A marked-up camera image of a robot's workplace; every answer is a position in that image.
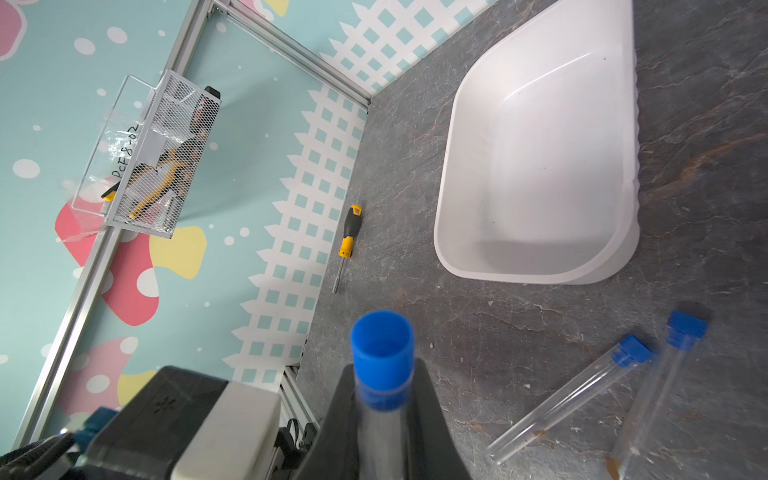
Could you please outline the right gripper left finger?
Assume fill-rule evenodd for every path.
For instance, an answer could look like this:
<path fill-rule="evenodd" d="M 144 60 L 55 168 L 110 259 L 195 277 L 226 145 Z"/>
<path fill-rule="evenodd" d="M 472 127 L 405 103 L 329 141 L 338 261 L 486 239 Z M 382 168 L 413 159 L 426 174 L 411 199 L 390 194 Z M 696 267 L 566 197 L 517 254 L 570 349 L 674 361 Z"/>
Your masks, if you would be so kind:
<path fill-rule="evenodd" d="M 298 470 L 299 479 L 358 479 L 358 413 L 355 373 L 343 370 L 319 434 Z"/>

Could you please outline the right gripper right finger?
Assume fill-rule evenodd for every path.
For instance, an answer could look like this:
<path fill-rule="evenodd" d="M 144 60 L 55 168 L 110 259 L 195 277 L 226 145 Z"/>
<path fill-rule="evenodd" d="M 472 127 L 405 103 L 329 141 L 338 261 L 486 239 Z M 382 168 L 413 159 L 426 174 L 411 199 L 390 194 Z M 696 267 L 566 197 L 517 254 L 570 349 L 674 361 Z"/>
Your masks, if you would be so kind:
<path fill-rule="evenodd" d="M 408 479 L 471 479 L 451 437 L 427 366 L 420 358 L 414 363 L 407 431 Z"/>

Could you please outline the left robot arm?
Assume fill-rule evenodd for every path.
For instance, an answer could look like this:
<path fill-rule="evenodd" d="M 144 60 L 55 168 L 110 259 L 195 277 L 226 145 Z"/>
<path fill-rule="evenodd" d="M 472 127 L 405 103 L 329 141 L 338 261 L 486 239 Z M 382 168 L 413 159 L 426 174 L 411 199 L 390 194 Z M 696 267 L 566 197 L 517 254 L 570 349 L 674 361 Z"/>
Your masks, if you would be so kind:
<path fill-rule="evenodd" d="M 166 366 L 121 410 L 1 459 L 4 479 L 265 479 L 279 430 L 272 391 Z"/>

